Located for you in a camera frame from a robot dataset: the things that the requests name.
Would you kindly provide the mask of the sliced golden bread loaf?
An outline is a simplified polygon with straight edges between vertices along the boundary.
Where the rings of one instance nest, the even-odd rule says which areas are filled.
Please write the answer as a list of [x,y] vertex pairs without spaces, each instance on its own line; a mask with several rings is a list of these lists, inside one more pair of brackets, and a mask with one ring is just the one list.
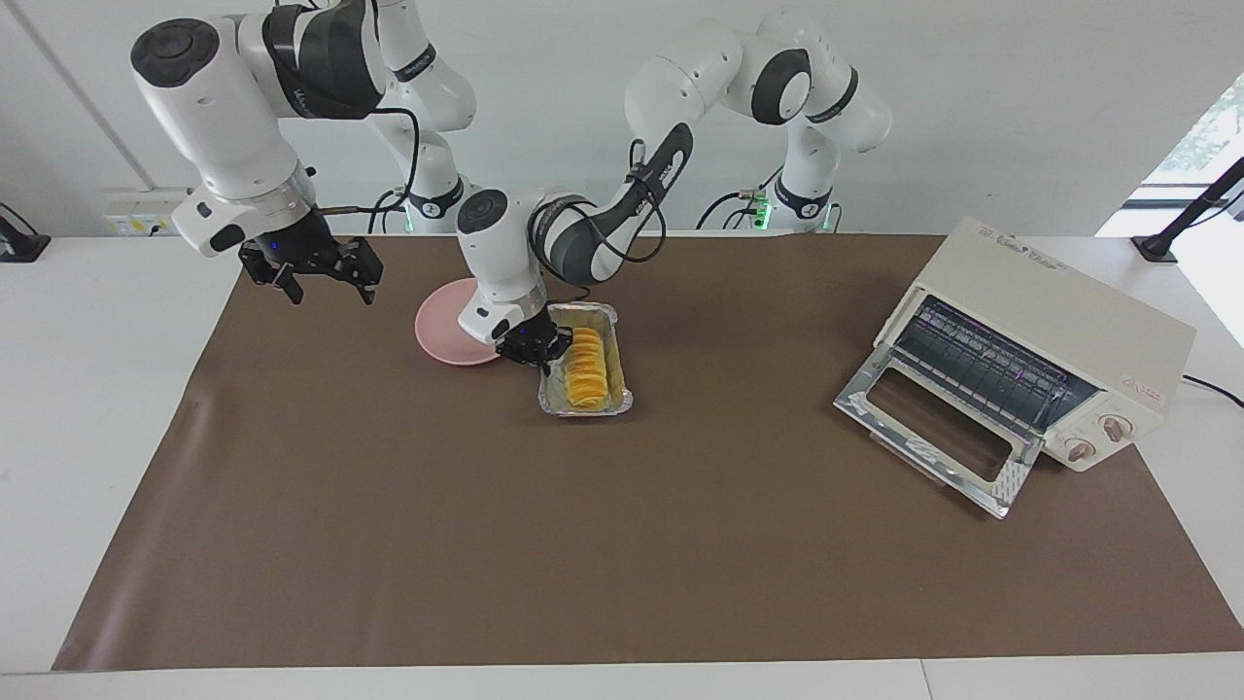
[[576,327],[564,356],[566,399],[577,409],[603,409],[610,395],[605,341],[598,332]]

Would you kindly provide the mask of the aluminium foil tray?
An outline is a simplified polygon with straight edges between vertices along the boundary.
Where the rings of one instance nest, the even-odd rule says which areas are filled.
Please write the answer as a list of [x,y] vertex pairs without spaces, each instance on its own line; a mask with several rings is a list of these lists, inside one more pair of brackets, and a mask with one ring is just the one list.
[[626,385],[624,372],[621,366],[621,353],[617,338],[618,316],[610,305],[593,305],[593,302],[565,302],[565,305],[550,305],[549,313],[557,325],[564,325],[569,329],[586,327],[596,331],[605,341],[605,367],[607,368],[610,395],[605,400],[603,409],[577,409],[571,407],[566,399],[564,385],[564,359],[552,363],[551,375],[542,377],[537,398],[542,412],[556,417],[617,417],[627,412],[634,395]]

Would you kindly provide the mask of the glass oven door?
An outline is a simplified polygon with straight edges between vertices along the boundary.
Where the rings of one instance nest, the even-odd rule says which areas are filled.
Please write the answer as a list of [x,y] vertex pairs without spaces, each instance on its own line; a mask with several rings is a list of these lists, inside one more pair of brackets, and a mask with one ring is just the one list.
[[[945,453],[945,449],[938,448],[931,438],[922,436],[916,429],[876,404],[870,394],[875,393],[888,371],[914,382],[921,390],[934,395],[937,403],[950,407],[990,430],[993,435],[1003,438],[1009,444],[1010,453],[1000,463],[996,476],[986,479],[973,472]],[[916,363],[911,356],[889,344],[877,344],[872,349],[865,364],[853,373],[843,390],[840,390],[833,405],[857,424],[866,426],[875,441],[889,449],[889,453],[901,458],[908,466],[923,472],[934,482],[954,487],[999,521],[1013,512],[1018,494],[1045,446],[1040,433],[1035,433],[1023,421],[1015,421],[1006,412],[991,412],[990,404],[969,400],[959,390],[950,389],[950,382],[945,375]]]

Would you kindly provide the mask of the metal oven rack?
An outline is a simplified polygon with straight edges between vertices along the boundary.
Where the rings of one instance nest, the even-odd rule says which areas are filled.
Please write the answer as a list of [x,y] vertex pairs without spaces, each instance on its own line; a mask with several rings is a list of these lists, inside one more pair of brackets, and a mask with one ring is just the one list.
[[923,375],[1014,433],[1040,435],[1100,393],[945,301],[928,296],[896,349]]

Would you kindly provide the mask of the cream toaster oven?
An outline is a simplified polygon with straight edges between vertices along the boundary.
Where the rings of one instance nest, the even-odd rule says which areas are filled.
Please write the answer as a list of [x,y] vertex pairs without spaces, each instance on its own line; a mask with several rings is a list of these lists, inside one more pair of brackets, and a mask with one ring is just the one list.
[[[947,235],[884,320],[875,347],[894,347],[928,296],[1098,387],[1097,395],[1041,434],[1040,456],[1075,472],[1163,424],[1195,339],[1191,325],[973,218]],[[1105,415],[1131,421],[1133,438],[1110,441]],[[1093,444],[1091,461],[1066,464],[1070,438]]]

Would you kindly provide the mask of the pink round plate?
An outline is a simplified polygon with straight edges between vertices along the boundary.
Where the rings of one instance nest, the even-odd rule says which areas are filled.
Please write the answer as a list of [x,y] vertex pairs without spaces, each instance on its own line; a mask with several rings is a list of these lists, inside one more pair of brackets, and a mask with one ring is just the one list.
[[454,280],[435,288],[418,307],[413,332],[420,349],[432,359],[445,366],[475,367],[501,358],[491,344],[483,344],[458,322],[476,288],[471,276]]

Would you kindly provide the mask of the brown table mat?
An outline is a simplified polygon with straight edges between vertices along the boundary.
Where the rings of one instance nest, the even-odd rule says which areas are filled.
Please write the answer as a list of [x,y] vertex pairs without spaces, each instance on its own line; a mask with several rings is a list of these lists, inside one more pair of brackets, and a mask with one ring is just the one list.
[[833,398],[935,236],[680,239],[596,297],[634,407],[418,349],[452,239],[376,242],[374,305],[231,296],[57,670],[1244,650],[1136,449],[1042,460],[1008,518]]

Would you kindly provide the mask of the black table clamp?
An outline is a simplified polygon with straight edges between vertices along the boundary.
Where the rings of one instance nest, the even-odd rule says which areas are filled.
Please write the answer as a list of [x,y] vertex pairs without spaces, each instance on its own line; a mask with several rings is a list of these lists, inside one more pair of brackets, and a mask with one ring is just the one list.
[[34,264],[50,244],[49,235],[0,200],[0,264]]

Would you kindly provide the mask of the black clamp stand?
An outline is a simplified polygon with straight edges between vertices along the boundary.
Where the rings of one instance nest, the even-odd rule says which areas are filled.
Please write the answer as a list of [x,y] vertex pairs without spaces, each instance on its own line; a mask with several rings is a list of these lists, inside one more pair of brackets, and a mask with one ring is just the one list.
[[1239,157],[1205,191],[1200,191],[1199,196],[1191,200],[1191,204],[1163,230],[1147,236],[1132,236],[1131,244],[1136,252],[1149,264],[1177,264],[1178,259],[1172,251],[1176,239],[1187,229],[1208,223],[1210,216],[1207,218],[1207,213],[1210,209],[1229,208],[1232,203],[1244,196],[1244,190],[1242,190],[1235,199],[1223,199],[1228,193],[1238,190],[1240,182],[1244,182],[1244,155]]

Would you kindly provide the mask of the white wall socket box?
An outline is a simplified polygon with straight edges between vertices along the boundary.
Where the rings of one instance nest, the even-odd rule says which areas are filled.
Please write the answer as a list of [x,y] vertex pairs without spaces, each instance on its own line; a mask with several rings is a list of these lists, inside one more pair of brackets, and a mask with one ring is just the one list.
[[104,191],[103,223],[118,236],[179,236],[173,213],[190,194],[192,188],[109,188]]

